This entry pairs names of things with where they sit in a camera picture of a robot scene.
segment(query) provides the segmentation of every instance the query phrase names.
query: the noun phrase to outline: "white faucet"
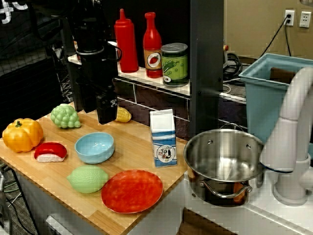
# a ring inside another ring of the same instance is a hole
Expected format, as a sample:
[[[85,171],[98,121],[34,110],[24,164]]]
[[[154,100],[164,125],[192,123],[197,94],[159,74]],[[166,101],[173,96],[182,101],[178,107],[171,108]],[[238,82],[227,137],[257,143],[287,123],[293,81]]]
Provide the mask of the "white faucet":
[[[290,206],[307,201],[313,188],[308,155],[313,125],[313,68],[301,69],[285,95],[278,121],[260,156],[261,164],[278,172],[275,198]]]

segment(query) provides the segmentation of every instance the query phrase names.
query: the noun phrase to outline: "wall outlet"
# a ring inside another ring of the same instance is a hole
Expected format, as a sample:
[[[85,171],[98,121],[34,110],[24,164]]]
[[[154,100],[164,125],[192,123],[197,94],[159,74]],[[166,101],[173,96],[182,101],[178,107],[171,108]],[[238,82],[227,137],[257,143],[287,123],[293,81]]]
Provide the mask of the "wall outlet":
[[[303,11],[301,12],[299,27],[308,28],[310,27],[311,12]]]
[[[294,10],[286,10],[285,11],[285,17],[288,15],[288,14],[291,14],[291,17],[290,18],[287,18],[286,21],[285,21],[285,25],[288,25],[288,26],[293,26],[293,20],[294,20]]]

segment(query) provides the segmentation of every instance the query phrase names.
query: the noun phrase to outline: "bottle cap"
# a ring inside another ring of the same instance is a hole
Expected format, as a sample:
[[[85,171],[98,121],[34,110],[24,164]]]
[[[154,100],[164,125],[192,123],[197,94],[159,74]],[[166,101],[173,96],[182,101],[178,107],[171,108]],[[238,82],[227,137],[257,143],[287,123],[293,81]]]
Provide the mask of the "bottle cap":
[[[131,24],[132,23],[132,21],[130,19],[127,19],[125,17],[124,9],[119,10],[119,15],[120,15],[120,19],[115,22],[116,24],[120,25],[120,24]]]
[[[154,19],[156,17],[155,12],[148,12],[145,14],[146,19]]]

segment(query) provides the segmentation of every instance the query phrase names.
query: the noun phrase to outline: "can label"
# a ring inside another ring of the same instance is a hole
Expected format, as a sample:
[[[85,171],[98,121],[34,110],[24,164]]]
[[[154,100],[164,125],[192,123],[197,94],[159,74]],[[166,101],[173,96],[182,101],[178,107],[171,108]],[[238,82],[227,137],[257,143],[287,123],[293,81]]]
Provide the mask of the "can label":
[[[144,50],[146,69],[159,70],[162,67],[161,50]]]
[[[165,82],[185,78],[188,75],[188,56],[177,58],[162,56],[162,69]]]

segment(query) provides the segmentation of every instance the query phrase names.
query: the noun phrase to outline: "pot handle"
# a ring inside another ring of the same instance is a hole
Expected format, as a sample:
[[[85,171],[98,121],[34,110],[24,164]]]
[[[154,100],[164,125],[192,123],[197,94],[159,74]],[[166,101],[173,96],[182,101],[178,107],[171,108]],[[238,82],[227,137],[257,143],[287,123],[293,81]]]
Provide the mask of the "pot handle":
[[[207,188],[208,190],[211,191],[211,193],[213,193],[215,196],[218,196],[220,198],[223,198],[223,199],[232,199],[234,197],[237,197],[239,194],[241,194],[243,191],[247,191],[247,192],[251,192],[252,191],[252,187],[250,185],[244,185],[243,188],[241,188],[238,192],[236,193],[233,193],[231,195],[223,195],[223,194],[220,194],[218,192],[216,192],[206,181],[202,180],[200,181],[200,186],[202,188]]]
[[[225,126],[234,126],[235,130],[236,130],[236,127],[238,127],[240,130],[244,131],[243,128],[240,125],[237,125],[237,124],[232,123],[232,122],[224,124],[223,126],[220,127],[220,129],[222,129]]]

